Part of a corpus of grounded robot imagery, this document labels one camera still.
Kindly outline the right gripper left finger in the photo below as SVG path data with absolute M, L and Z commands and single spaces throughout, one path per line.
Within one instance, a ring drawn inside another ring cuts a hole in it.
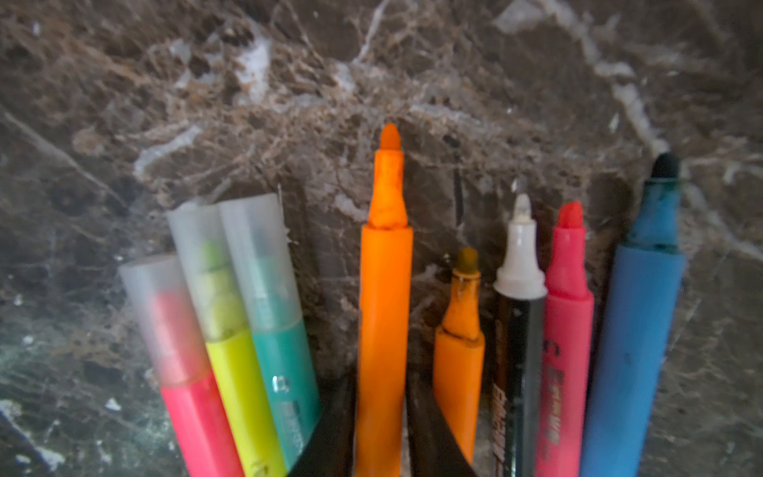
M 354 465 L 357 370 L 341 377 L 328 397 L 308 445 L 289 477 L 351 476 Z

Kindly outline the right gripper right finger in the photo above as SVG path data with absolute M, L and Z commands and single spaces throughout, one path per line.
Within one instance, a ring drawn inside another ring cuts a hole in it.
M 405 392 L 411 475 L 475 477 L 476 473 L 451 432 L 431 385 L 418 373 L 408 373 Z

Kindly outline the orange highlighter pen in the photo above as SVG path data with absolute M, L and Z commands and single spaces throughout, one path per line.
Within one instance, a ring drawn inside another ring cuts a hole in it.
M 361 235 L 357 476 L 399 476 L 413 231 L 403 200 L 405 155 L 397 127 L 381 131 Z
M 435 399 L 468 462 L 474 455 L 486 347 L 479 319 L 480 280 L 477 250 L 459 250 L 450 301 L 434 339 Z

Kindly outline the pink highlighter pen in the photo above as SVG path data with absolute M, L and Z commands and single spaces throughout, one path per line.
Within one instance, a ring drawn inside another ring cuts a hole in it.
M 585 236 L 581 204 L 563 205 L 546 271 L 538 476 L 579 474 L 594 311 L 584 268 Z
M 119 266 L 191 476 L 242 476 L 216 378 L 176 254 Z

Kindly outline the black white marker pen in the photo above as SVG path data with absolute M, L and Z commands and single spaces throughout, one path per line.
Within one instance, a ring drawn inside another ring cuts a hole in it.
M 538 266 L 536 221 L 526 194 L 514 202 L 506 254 L 494 288 L 499 294 L 492 385 L 494 474 L 534 476 L 548 290 Z

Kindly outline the blue highlighter pen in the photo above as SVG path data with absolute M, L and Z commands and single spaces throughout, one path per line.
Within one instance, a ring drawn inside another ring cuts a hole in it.
M 638 473 L 686 264 L 681 196 L 679 158 L 663 153 L 614 254 L 584 423 L 583 476 Z

